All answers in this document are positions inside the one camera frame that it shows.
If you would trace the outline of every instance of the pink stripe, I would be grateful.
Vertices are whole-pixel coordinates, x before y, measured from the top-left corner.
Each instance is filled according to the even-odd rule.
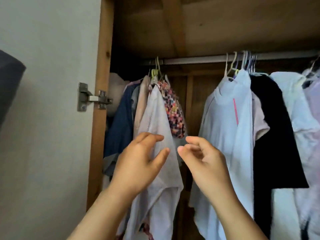
[[[237,106],[236,106],[235,99],[233,99],[233,105],[234,105],[235,119],[236,119],[237,125],[238,125],[239,124],[239,120],[238,120],[238,113],[237,113]]]

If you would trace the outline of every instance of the door hinge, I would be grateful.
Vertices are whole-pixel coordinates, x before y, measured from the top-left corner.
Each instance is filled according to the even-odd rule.
[[[78,111],[87,111],[87,105],[89,103],[97,103],[99,109],[107,109],[108,104],[112,104],[112,99],[107,97],[106,91],[99,90],[97,96],[94,96],[88,90],[88,84],[79,82],[78,88]]]

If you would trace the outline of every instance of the wooden door frame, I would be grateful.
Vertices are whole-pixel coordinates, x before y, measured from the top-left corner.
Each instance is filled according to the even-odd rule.
[[[114,18],[114,0],[101,0],[100,27],[98,40],[98,57],[95,93],[108,91],[110,60]],[[106,130],[107,111],[93,109],[92,138],[90,151],[89,180],[87,193],[87,210],[97,199],[102,189],[103,146]]]

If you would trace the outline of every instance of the metal hanging rod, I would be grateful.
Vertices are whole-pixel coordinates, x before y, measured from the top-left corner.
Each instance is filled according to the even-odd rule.
[[[284,52],[268,52],[255,53],[258,55],[258,60],[281,60],[281,59],[296,59],[296,58],[310,58],[320,55],[319,50],[304,50],[304,51],[284,51]],[[198,56],[185,57],[174,59],[159,59],[160,65],[185,65],[185,64],[205,64],[205,63],[219,63],[226,62],[226,55],[217,56]],[[228,61],[234,59],[234,54],[228,55]],[[239,52],[239,60],[242,60],[242,52]],[[154,59],[145,59],[140,63],[141,66],[155,65]]]

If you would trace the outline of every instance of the white door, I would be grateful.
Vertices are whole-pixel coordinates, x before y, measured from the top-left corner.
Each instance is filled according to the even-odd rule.
[[[0,49],[26,66],[0,131],[1,239],[66,239],[86,212],[101,0],[0,0]]]

